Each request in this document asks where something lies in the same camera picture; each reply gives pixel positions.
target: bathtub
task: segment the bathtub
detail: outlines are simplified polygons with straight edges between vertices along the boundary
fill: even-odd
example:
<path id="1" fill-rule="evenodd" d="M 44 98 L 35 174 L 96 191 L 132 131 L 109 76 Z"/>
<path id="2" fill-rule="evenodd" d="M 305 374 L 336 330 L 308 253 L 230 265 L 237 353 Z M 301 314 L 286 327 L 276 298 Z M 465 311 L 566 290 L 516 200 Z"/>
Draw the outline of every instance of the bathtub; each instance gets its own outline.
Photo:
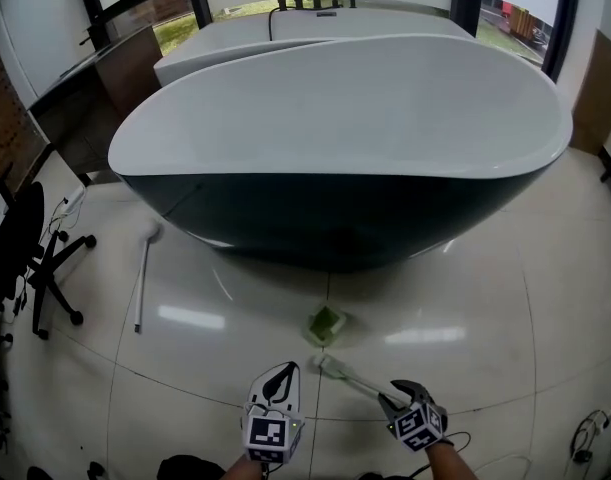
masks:
<path id="1" fill-rule="evenodd" d="M 566 148 L 571 112 L 474 39 L 330 41 L 181 78 L 121 125 L 112 169 L 228 254 L 347 272 L 404 260 L 506 205 Z"/>

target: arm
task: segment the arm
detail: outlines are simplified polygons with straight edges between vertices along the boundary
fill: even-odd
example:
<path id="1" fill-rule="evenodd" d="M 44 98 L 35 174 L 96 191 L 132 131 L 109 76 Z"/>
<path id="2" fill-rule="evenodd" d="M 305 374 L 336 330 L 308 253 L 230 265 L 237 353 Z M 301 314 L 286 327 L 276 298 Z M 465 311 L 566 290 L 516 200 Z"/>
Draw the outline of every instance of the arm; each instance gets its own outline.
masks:
<path id="1" fill-rule="evenodd" d="M 426 449 L 434 480 L 477 480 L 469 466 L 446 443 L 436 443 Z"/>
<path id="2" fill-rule="evenodd" d="M 243 455 L 227 470 L 221 480 L 261 480 L 262 477 L 261 463 L 253 462 Z"/>

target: tile floor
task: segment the tile floor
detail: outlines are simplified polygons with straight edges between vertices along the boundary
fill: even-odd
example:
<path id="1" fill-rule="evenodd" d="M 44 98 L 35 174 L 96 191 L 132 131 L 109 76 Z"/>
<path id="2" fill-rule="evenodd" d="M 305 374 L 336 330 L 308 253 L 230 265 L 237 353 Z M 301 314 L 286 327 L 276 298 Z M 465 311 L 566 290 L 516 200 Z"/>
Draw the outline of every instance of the tile floor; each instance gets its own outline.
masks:
<path id="1" fill-rule="evenodd" d="M 98 246 L 58 275 L 85 324 L 73 328 L 48 300 L 48 342 L 31 334 L 30 309 L 9 325 L 13 419 L 0 473 L 21 479 L 35 464 L 85 479 L 95 460 L 112 479 L 154 479 L 174 454 L 227 466 L 241 453 L 251 381 L 294 360 L 308 420 L 276 479 L 410 474 L 424 457 L 391 439 L 376 403 L 311 367 L 318 350 L 302 328 L 329 299 L 350 321 L 326 351 L 384 387 L 425 384 L 451 413 L 450 430 L 471 433 L 462 455 L 472 468 L 507 457 L 479 469 L 482 480 L 523 478 L 524 457 L 528 478 L 564 478 L 580 420 L 611 408 L 611 187 L 600 172 L 596 158 L 570 150 L 467 234 L 354 275 L 228 259 L 166 224 L 150 248 L 140 335 L 138 234 L 153 213 L 122 184 L 90 188 L 70 233 L 93 233 Z M 38 179 L 50 213 L 76 187 L 55 154 Z M 610 442 L 611 426 L 590 469 L 572 465 L 565 478 L 601 478 Z"/>

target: brush handle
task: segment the brush handle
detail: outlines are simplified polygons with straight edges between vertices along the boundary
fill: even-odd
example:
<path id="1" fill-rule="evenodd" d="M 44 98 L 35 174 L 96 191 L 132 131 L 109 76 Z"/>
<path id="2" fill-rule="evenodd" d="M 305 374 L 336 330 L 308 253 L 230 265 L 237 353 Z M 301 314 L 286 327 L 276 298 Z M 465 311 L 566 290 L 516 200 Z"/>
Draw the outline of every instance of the brush handle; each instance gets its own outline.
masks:
<path id="1" fill-rule="evenodd" d="M 143 246 L 143 256 L 141 257 L 141 268 L 138 272 L 138 285 L 136 286 L 136 317 L 134 320 L 134 332 L 141 332 L 141 320 L 143 318 L 143 288 L 145 285 L 145 266 L 147 265 L 147 251 L 149 250 L 149 240 Z"/>

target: chair leg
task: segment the chair leg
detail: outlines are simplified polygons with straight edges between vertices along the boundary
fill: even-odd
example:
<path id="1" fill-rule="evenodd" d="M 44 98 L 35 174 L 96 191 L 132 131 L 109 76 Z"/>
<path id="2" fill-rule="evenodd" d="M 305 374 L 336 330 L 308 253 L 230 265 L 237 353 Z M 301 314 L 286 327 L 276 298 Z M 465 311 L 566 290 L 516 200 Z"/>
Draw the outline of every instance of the chair leg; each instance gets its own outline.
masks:
<path id="1" fill-rule="evenodd" d="M 47 282 L 47 287 L 49 288 L 49 291 L 52 292 L 52 295 L 54 295 L 54 298 L 58 301 L 58 303 L 63 306 L 63 309 L 69 315 L 69 319 L 72 324 L 81 325 L 83 323 L 83 314 L 79 311 L 75 311 L 72 306 L 69 305 L 69 302 L 67 302 L 67 299 L 63 295 L 63 292 L 61 292 L 54 279 Z"/>
<path id="2" fill-rule="evenodd" d="M 34 314 L 32 316 L 32 332 L 42 340 L 46 340 L 49 337 L 47 331 L 40 329 L 41 309 L 43 307 L 43 298 L 45 297 L 45 288 L 45 283 L 42 281 L 34 287 L 36 291 L 34 292 Z"/>
<path id="3" fill-rule="evenodd" d="M 86 241 L 87 241 L 87 238 L 84 236 L 77 238 L 73 243 L 65 247 L 65 249 L 63 249 L 56 256 L 51 258 L 47 265 L 47 268 L 49 269 L 49 271 L 54 272 L 58 267 L 60 267 L 65 262 L 65 260 L 67 260 L 67 258 L 69 258 L 78 249 L 80 249 L 83 245 L 85 245 Z"/>

